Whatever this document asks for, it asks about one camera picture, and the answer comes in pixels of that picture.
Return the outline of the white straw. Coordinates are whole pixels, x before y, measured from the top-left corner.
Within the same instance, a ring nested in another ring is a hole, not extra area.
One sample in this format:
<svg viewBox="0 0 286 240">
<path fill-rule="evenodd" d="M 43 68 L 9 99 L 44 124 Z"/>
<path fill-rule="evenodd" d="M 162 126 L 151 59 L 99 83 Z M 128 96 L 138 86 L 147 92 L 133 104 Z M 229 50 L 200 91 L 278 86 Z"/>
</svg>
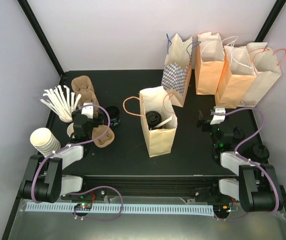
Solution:
<svg viewBox="0 0 286 240">
<path fill-rule="evenodd" d="M 150 130 L 154 130 L 154 129 L 160 129 L 162 128 L 164 125 L 166 125 L 168 122 L 170 122 L 173 119 L 172 116 L 170 116 L 169 118 L 165 119 L 164 121 L 160 122 L 159 124 L 157 124 L 154 127 L 151 127 Z"/>
</svg>

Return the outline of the cream paper bag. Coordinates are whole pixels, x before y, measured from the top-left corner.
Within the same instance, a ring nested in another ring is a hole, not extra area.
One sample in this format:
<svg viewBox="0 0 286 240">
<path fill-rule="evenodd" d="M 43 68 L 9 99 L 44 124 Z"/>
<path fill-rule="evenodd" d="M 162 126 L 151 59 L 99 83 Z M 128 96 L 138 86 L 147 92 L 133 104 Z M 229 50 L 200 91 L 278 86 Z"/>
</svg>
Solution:
<svg viewBox="0 0 286 240">
<path fill-rule="evenodd" d="M 166 92 L 162 86 L 145 88 L 139 96 L 130 96 L 123 101 L 126 113 L 140 117 L 141 128 L 149 157 L 169 154 L 172 150 L 178 118 L 173 109 L 172 93 Z M 126 102 L 131 99 L 139 101 L 139 113 L 127 110 Z"/>
</svg>

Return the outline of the black paper cup with lid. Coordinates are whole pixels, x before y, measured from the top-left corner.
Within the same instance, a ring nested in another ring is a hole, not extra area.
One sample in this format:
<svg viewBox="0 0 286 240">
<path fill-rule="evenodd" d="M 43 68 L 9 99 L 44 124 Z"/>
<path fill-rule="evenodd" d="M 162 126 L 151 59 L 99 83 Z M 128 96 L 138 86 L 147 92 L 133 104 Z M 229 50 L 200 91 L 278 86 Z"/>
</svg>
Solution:
<svg viewBox="0 0 286 240">
<path fill-rule="evenodd" d="M 148 130 L 150 131 L 150 128 L 155 127 L 155 126 L 158 125 L 160 122 L 162 122 L 162 121 L 156 121 L 156 122 L 147 121 Z"/>
</svg>

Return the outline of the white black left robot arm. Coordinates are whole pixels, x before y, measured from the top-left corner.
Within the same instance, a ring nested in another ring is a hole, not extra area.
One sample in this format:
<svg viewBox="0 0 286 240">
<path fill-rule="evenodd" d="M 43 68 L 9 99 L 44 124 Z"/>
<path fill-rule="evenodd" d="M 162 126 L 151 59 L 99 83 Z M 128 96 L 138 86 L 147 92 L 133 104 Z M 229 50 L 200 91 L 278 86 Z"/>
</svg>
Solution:
<svg viewBox="0 0 286 240">
<path fill-rule="evenodd" d="M 73 132 L 70 142 L 47 156 L 32 155 L 20 184 L 19 194 L 23 199 L 36 202 L 56 202 L 60 196 L 73 193 L 78 199 L 86 199 L 91 192 L 83 178 L 63 175 L 63 170 L 86 156 L 93 145 L 94 128 L 103 125 L 103 115 L 88 118 L 77 113 L 73 117 Z"/>
</svg>

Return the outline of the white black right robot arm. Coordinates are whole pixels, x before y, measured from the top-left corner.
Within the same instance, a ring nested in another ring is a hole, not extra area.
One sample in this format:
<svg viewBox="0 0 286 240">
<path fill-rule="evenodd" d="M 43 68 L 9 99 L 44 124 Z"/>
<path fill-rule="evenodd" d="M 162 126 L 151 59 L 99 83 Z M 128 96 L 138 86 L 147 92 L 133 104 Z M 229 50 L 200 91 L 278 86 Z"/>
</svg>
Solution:
<svg viewBox="0 0 286 240">
<path fill-rule="evenodd" d="M 211 187 L 211 198 L 217 202 L 227 196 L 238 201 L 247 212 L 277 212 L 283 208 L 283 197 L 275 168 L 268 164 L 269 150 L 256 143 L 245 155 L 239 152 L 240 143 L 248 138 L 244 131 L 228 120 L 224 108 L 212 110 L 210 117 L 198 114 L 197 127 L 208 132 L 212 140 L 212 158 L 237 178 L 223 178 Z"/>
</svg>

